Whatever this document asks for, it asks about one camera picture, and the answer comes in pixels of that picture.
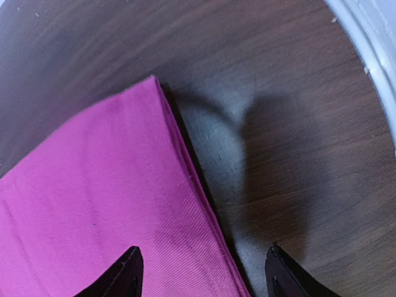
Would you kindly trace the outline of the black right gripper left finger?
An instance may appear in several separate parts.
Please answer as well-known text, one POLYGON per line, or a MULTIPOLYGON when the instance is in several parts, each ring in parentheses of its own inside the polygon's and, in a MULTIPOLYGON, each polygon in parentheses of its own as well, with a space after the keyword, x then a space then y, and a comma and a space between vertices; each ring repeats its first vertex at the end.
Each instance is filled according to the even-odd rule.
POLYGON ((95 282, 77 297, 140 297, 144 261, 140 249, 131 246, 95 282))

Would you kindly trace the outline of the pink trousers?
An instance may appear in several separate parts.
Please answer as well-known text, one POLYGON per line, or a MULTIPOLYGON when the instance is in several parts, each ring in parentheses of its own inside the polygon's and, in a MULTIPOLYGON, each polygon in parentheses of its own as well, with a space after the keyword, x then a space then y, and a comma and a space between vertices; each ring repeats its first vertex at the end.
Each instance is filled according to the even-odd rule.
POLYGON ((74 296, 133 246, 144 296, 249 294, 153 76, 1 178, 1 295, 74 296))

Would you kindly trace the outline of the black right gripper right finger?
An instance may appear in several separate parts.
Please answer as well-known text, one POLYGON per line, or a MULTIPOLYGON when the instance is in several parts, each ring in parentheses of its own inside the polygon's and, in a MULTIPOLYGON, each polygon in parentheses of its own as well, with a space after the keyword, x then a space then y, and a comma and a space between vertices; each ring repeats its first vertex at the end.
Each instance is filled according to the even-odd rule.
POLYGON ((268 296, 336 296, 335 292, 312 277, 277 243, 273 243, 267 251, 265 277, 268 296))

